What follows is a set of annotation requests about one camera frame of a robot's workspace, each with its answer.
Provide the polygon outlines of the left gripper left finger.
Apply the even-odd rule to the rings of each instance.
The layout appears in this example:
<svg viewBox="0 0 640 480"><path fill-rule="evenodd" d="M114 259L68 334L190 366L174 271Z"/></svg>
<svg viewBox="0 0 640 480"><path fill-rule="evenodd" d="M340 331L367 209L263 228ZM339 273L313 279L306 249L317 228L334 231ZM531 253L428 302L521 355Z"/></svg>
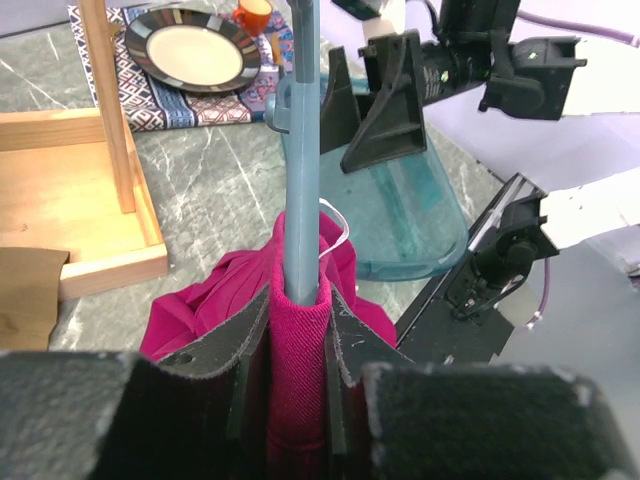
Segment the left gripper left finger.
<svg viewBox="0 0 640 480"><path fill-rule="evenodd" d="M162 358L135 363L99 451L102 479L263 479L268 291Z"/></svg>

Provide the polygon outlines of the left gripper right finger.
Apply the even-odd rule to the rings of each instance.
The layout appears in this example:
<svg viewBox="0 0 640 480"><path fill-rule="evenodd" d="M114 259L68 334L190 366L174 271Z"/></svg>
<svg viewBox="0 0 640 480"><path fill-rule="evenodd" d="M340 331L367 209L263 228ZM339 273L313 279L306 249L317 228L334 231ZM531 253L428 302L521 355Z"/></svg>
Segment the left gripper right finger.
<svg viewBox="0 0 640 480"><path fill-rule="evenodd" d="M411 361L392 348L331 289L332 307L325 336L327 428L334 455L361 455L382 433L375 371Z"/></svg>

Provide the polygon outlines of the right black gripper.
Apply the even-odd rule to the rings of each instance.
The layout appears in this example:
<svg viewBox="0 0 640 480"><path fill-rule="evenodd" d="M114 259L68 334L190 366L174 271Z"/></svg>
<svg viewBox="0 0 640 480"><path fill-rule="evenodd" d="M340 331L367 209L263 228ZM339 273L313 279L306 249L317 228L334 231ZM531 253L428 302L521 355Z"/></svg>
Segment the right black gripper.
<svg viewBox="0 0 640 480"><path fill-rule="evenodd" d="M419 34L376 37L360 49L369 91L357 94L342 47L328 53L327 89L320 113L320 152L340 147L343 173L421 153L427 149Z"/></svg>

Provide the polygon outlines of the tan skirt with white lining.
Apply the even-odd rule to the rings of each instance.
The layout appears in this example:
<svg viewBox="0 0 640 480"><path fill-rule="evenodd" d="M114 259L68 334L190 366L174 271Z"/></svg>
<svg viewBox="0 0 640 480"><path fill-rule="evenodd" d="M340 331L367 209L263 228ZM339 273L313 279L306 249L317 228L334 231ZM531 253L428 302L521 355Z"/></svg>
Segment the tan skirt with white lining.
<svg viewBox="0 0 640 480"><path fill-rule="evenodd" d="M45 351L58 321L62 267L69 253L39 248L1 249L1 347Z"/></svg>

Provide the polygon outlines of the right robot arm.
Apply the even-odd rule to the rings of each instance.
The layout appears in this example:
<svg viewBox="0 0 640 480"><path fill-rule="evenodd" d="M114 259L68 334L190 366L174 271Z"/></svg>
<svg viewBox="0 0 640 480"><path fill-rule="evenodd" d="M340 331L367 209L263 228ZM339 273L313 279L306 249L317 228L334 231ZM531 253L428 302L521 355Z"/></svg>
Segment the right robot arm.
<svg viewBox="0 0 640 480"><path fill-rule="evenodd" d="M515 1L445 1L430 11L434 38L405 27L401 1L343 1L366 44L368 89L355 91L342 49L329 53L320 149L342 149L345 173L425 151L426 106L474 88L479 110L524 120L635 114L639 42L611 29L564 23L560 37L512 42Z"/></svg>

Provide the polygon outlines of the magenta garment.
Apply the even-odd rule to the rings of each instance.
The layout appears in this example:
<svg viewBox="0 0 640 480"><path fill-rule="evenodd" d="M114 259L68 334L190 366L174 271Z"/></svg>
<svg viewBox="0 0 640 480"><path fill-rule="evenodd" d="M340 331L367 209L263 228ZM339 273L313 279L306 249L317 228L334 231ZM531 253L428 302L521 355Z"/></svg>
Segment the magenta garment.
<svg viewBox="0 0 640 480"><path fill-rule="evenodd" d="M384 309L356 293L356 252L328 215L319 217L319 287L314 305L299 306L284 292L285 217L259 250L225 254L209 277L156 298L140 351L157 361L204 336L269 289L272 384L267 464L272 479L320 479L325 467L324 338L338 289L355 316L390 346L396 329Z"/></svg>

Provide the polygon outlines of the teal plastic hanger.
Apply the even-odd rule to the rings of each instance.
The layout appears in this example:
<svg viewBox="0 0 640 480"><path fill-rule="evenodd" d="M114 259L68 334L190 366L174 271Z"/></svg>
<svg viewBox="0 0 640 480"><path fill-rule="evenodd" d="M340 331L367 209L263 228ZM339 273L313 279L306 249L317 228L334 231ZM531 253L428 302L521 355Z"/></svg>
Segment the teal plastic hanger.
<svg viewBox="0 0 640 480"><path fill-rule="evenodd" d="M290 106L268 97L265 121L289 136L286 161L285 293L311 306L319 283L320 35L319 3L291 1L294 71Z"/></svg>

